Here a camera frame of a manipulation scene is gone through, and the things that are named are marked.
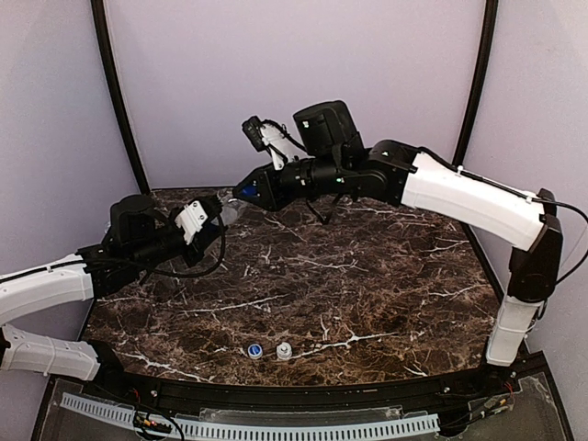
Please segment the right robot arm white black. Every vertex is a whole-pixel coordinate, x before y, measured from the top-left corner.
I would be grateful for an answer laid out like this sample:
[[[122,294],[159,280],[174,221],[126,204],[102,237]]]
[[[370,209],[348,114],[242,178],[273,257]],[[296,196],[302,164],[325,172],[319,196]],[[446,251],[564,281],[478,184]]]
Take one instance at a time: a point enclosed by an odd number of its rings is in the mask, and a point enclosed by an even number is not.
[[[512,247],[511,278],[485,358],[497,367],[512,365],[558,282],[563,235],[553,195],[474,175],[425,147],[385,140],[368,148],[340,100],[306,107],[293,118],[298,138],[270,119],[243,123],[249,142],[272,160],[255,168],[233,195],[267,211],[326,195],[371,198],[429,210],[504,239]]]

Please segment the white bottle cap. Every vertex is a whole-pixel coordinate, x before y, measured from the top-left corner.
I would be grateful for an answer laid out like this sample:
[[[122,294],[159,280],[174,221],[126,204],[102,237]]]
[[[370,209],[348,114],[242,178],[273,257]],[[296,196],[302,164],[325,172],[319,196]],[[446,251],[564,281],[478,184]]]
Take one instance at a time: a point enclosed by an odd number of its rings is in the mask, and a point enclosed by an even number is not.
[[[292,358],[292,347],[287,342],[282,342],[276,348],[277,358],[279,360],[289,360]]]

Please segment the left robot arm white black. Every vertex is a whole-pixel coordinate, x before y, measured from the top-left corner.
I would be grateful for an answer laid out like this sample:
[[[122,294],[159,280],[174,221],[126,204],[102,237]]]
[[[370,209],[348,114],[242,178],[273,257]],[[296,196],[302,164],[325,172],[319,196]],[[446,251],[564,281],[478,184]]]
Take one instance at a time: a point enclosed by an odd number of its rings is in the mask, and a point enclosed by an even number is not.
[[[20,330],[13,322],[64,303],[115,294],[142,277],[162,275],[177,257],[193,267],[216,241],[226,241],[219,198],[195,198],[163,214],[146,195],[110,208],[101,243],[63,259],[1,278],[1,369],[99,381],[123,369],[105,343],[66,341]]]

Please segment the blue white Pocari cap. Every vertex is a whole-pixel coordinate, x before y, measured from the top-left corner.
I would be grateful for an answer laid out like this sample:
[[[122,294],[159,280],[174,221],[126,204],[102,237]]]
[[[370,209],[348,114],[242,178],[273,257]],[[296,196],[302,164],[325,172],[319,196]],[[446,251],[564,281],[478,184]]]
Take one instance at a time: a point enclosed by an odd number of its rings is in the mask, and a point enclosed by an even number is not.
[[[251,358],[251,359],[259,359],[263,356],[264,351],[263,351],[263,347],[258,344],[258,343],[253,343],[250,344],[247,347],[247,351],[246,354]]]

